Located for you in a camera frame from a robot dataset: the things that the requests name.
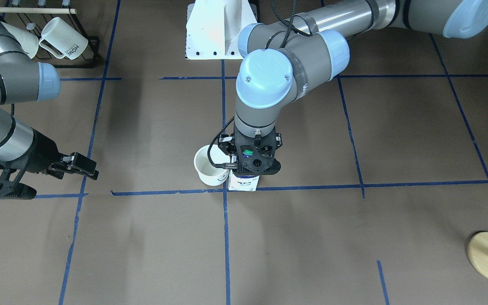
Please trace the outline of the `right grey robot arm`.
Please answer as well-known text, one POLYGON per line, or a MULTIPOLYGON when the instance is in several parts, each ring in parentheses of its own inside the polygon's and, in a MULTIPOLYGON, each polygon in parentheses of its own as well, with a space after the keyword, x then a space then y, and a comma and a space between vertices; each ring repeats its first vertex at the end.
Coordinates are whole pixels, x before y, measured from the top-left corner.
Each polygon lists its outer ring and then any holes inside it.
POLYGON ((96 162, 78 153, 60 153, 52 139, 1 108, 6 104, 54 99, 60 89, 56 69, 31 60, 0 21, 0 164, 18 162, 18 170, 56 178, 66 172, 78 173, 95 180, 99 174, 96 162))

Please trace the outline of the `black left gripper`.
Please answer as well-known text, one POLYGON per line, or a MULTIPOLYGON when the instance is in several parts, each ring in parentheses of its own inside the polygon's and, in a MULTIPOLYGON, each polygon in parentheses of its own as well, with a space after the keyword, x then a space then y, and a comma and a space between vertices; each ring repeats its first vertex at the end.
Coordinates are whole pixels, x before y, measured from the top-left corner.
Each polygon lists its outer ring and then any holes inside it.
POLYGON ((229 161, 219 164, 236 176, 275 175, 281 170, 275 151, 282 144, 275 129, 265 136, 248 137, 235 128, 231 135, 219 135, 219 149, 229 156, 229 161))

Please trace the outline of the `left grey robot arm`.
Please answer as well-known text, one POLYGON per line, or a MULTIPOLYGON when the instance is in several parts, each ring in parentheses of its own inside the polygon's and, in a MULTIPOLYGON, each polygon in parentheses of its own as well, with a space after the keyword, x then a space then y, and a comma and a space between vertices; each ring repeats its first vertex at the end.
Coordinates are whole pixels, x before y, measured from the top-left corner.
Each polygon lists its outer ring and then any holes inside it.
POLYGON ((275 151, 282 138, 275 124, 281 109, 345 70, 349 38, 399 27, 466 39, 487 26, 488 0, 341 0, 271 25, 244 27, 234 131, 213 139, 229 162, 211 165, 237 176, 279 172, 275 151))

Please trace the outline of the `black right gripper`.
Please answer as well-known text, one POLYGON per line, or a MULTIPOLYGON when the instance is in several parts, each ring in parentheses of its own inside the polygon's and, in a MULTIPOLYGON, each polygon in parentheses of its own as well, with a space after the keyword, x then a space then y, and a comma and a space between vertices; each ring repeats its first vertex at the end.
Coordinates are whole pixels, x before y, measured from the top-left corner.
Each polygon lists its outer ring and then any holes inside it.
POLYGON ((33 129, 33 142, 26 153, 17 159, 17 169, 42 173, 62 179, 65 173, 79 174, 97 180, 97 163, 78 152, 61 154, 56 143, 33 129))

